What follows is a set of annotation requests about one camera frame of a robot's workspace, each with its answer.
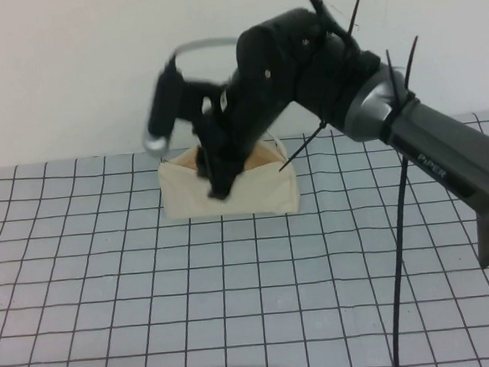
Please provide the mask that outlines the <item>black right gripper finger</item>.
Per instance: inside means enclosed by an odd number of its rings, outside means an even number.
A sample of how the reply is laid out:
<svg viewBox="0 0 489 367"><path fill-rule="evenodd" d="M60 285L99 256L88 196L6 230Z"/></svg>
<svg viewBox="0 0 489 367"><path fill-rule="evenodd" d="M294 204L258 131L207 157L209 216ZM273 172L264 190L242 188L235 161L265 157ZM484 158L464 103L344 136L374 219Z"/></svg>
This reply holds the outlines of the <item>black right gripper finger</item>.
<svg viewBox="0 0 489 367"><path fill-rule="evenodd" d="M211 179L211 167L207 151L204 147L197 147L195 165L197 168L197 176L201 179Z"/></svg>
<svg viewBox="0 0 489 367"><path fill-rule="evenodd" d="M239 175L239 164L234 160L204 151L205 167L210 182L211 199L225 201L231 191L236 177Z"/></svg>

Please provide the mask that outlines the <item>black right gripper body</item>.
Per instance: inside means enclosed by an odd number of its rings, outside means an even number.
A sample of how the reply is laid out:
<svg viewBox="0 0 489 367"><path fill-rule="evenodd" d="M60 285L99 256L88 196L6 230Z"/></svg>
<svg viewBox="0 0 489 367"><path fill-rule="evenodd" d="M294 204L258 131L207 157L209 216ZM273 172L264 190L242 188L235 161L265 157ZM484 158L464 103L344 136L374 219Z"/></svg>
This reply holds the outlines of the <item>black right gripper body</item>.
<svg viewBox="0 0 489 367"><path fill-rule="evenodd" d="M187 81L182 92L183 119L208 152L243 167L256 140L283 111L273 79L235 75L225 85Z"/></svg>

